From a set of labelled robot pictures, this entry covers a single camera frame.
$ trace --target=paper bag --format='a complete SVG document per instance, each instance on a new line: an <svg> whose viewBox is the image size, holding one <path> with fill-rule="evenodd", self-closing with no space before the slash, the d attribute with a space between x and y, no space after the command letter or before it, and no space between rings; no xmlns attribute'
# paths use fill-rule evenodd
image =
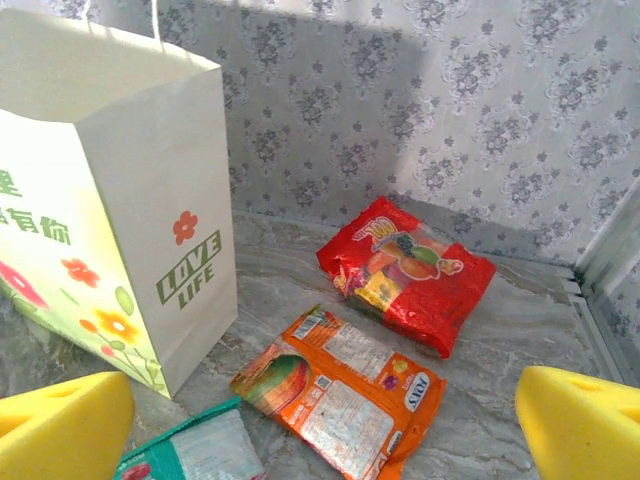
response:
<svg viewBox="0 0 640 480"><path fill-rule="evenodd" d="M220 66L15 10L0 45L2 288L171 396L237 317Z"/></svg>

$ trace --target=barcode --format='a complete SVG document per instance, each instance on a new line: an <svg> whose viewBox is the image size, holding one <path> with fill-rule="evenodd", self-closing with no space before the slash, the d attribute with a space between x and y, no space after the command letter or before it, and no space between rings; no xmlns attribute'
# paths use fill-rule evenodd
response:
<svg viewBox="0 0 640 480"><path fill-rule="evenodd" d="M307 336L307 334L311 331L311 329L313 329L313 327L316 326L317 323L318 323L317 318L308 316L307 318L304 319L304 322L302 322L302 324L298 328L296 328L296 331L293 332L293 336L296 337L298 340L302 340L304 337Z"/></svg>
<svg viewBox="0 0 640 480"><path fill-rule="evenodd" d="M329 385L331 385L331 380L329 380L324 375L320 375L318 378L316 378L316 385L321 389L326 390L327 388L329 388Z"/></svg>

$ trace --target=snack bag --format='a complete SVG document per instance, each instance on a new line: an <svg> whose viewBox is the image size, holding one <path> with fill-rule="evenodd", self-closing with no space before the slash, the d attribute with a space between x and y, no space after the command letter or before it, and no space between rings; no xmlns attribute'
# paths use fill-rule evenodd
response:
<svg viewBox="0 0 640 480"><path fill-rule="evenodd" d="M231 381L347 480L399 480L446 381L316 307Z"/></svg>
<svg viewBox="0 0 640 480"><path fill-rule="evenodd" d="M436 241L430 232L380 197L317 256L355 308L448 358L496 267L459 243Z"/></svg>
<svg viewBox="0 0 640 480"><path fill-rule="evenodd" d="M240 397L124 456L114 480L267 480L238 412Z"/></svg>

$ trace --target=candy package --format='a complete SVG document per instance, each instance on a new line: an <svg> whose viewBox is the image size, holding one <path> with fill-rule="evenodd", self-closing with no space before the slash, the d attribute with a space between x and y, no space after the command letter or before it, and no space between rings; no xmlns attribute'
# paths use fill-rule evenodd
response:
<svg viewBox="0 0 640 480"><path fill-rule="evenodd" d="M114 480L267 480L238 412L240 397L127 454Z"/></svg>
<svg viewBox="0 0 640 480"><path fill-rule="evenodd" d="M460 327L496 272L459 243L443 244L380 197L318 251L349 303L389 328L451 355Z"/></svg>
<svg viewBox="0 0 640 480"><path fill-rule="evenodd" d="M446 381L314 308L231 381L347 480L399 480Z"/></svg>

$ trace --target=wall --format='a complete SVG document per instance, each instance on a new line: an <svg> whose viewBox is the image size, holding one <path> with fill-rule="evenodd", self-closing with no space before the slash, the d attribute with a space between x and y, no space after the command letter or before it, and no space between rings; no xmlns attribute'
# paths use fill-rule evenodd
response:
<svg viewBox="0 0 640 480"><path fill-rule="evenodd" d="M148 0L114 5L89 16L152 33ZM48 7L77 17L84 0ZM640 175L637 2L159 0L159 13L165 41L225 67L237 208L339 225L392 193L469 247L574 263Z"/></svg>

